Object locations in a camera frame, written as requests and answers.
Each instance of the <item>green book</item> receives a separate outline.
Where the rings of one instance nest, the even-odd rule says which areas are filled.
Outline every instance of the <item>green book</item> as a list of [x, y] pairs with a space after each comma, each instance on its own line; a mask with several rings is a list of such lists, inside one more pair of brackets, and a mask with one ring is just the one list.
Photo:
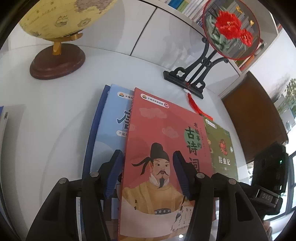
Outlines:
[[215, 122], [204, 118], [214, 173], [238, 180], [237, 164], [230, 134]]
[[183, 12], [187, 5], [188, 5], [188, 2], [186, 2], [186, 1], [184, 0], [184, 1], [181, 3], [181, 5], [177, 8], [177, 10], [178, 10], [179, 12]]

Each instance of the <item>carved black stand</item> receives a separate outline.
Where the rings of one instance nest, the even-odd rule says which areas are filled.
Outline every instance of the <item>carved black stand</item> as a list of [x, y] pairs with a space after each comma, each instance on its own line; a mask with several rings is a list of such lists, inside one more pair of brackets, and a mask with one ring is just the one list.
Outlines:
[[[174, 71], [163, 72], [163, 77], [165, 80], [168, 80], [169, 82], [172, 82], [182, 88], [188, 89], [191, 93], [195, 94], [196, 96], [203, 99], [203, 89], [205, 88], [205, 82], [204, 79], [210, 69], [217, 63], [224, 61], [225, 63], [228, 63], [229, 60], [225, 57], [219, 58], [211, 61], [212, 57], [217, 53], [217, 50], [214, 50], [209, 57], [206, 57], [206, 54], [209, 50], [209, 41], [206, 38], [202, 38], [202, 41], [205, 43], [205, 48], [202, 53], [202, 55], [196, 60], [193, 64], [191, 64], [189, 67], [184, 69], [183, 67], [178, 67]], [[198, 68], [198, 70], [192, 75], [190, 80], [187, 82], [185, 79], [189, 75], [189, 73], [194, 70], [194, 68], [201, 64], [201, 66]], [[198, 77], [196, 81], [193, 82], [193, 80], [196, 78], [196, 76], [203, 70], [203, 68], [206, 67], [206, 69], [202, 72], [202, 74]]]

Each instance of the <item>beard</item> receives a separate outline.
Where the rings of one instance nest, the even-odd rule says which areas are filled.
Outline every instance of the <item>beard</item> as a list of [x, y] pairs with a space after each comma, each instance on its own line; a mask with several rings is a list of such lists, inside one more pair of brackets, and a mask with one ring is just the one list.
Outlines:
[[165, 179], [164, 179], [163, 177], [161, 177], [161, 178], [159, 179], [159, 188], [162, 188], [163, 185], [164, 185], [164, 183], [165, 183]]

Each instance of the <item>silver bolt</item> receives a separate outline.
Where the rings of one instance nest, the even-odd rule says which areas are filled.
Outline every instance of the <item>silver bolt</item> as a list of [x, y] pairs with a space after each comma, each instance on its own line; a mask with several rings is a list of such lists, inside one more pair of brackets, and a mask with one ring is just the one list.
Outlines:
[[234, 179], [232, 179], [232, 178], [230, 178], [230, 179], [228, 180], [228, 182], [229, 182], [231, 185], [236, 184], [236, 180], [234, 180]]
[[205, 175], [202, 172], [196, 174], [197, 178], [204, 178]]
[[64, 184], [64, 183], [66, 183], [66, 181], [67, 181], [67, 178], [62, 177], [62, 178], [59, 180], [59, 184]]
[[92, 172], [92, 173], [91, 173], [91, 177], [97, 177], [98, 175], [99, 175], [98, 172]]

